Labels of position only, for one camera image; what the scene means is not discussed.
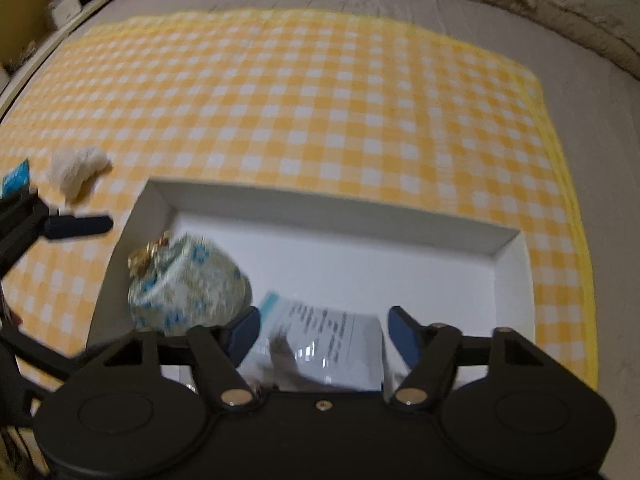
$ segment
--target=gray bed sheet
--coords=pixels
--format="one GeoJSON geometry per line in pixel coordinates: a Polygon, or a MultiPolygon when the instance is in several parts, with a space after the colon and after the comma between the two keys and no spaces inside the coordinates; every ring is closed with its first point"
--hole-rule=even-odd
{"type": "Polygon", "coordinates": [[[618,433],[604,472],[640,471],[640,81],[524,18],[468,0],[114,0],[72,36],[139,14],[238,7],[338,10],[416,23],[530,68],[542,82],[593,260],[599,390],[618,433]]]}

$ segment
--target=checkered tablecloth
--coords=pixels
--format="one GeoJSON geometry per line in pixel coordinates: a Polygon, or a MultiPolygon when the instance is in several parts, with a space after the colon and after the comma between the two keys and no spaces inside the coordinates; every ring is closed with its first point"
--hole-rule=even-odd
{"type": "Polygon", "coordinates": [[[113,161],[84,206],[114,231],[39,243],[4,284],[24,327],[84,345],[111,251],[149,176],[321,191],[526,233],[537,343],[594,385],[593,283],[539,83],[501,56],[405,23],[311,10],[133,18],[62,48],[0,126],[51,203],[52,150],[113,161]]]}

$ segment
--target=white plush object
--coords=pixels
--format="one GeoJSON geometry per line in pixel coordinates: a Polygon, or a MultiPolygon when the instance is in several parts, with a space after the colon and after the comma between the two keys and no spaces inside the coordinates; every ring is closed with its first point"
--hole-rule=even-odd
{"type": "Polygon", "coordinates": [[[82,184],[108,164],[109,157],[96,146],[81,148],[77,152],[71,148],[60,148],[51,156],[49,181],[62,192],[67,202],[73,202],[78,198],[82,184]]]}

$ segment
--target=silver bolt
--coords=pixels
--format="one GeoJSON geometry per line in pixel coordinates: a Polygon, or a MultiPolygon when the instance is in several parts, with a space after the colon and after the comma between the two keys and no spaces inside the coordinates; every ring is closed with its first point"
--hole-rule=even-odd
{"type": "Polygon", "coordinates": [[[316,408],[321,412],[327,412],[333,406],[334,404],[330,400],[318,400],[318,402],[316,402],[316,408]]]}
{"type": "Polygon", "coordinates": [[[418,388],[403,388],[396,391],[396,399],[407,406],[412,404],[421,404],[427,400],[427,392],[418,388]]]}
{"type": "Polygon", "coordinates": [[[248,390],[234,388],[223,392],[220,399],[229,406],[244,406],[254,400],[254,396],[248,390]]]}

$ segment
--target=white box on bed rail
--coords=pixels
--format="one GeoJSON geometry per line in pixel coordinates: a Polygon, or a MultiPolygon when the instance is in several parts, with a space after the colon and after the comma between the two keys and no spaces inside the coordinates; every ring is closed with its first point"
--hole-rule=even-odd
{"type": "MultiPolygon", "coordinates": [[[[514,229],[395,205],[294,190],[150,180],[114,248],[89,344],[132,329],[127,257],[165,230],[212,239],[249,277],[258,304],[268,290],[307,304],[377,314],[392,374],[406,371],[386,335],[401,305],[423,324],[467,335],[511,326],[534,340],[524,235],[514,229]]],[[[462,370],[468,381],[482,370],[462,370]]]]}

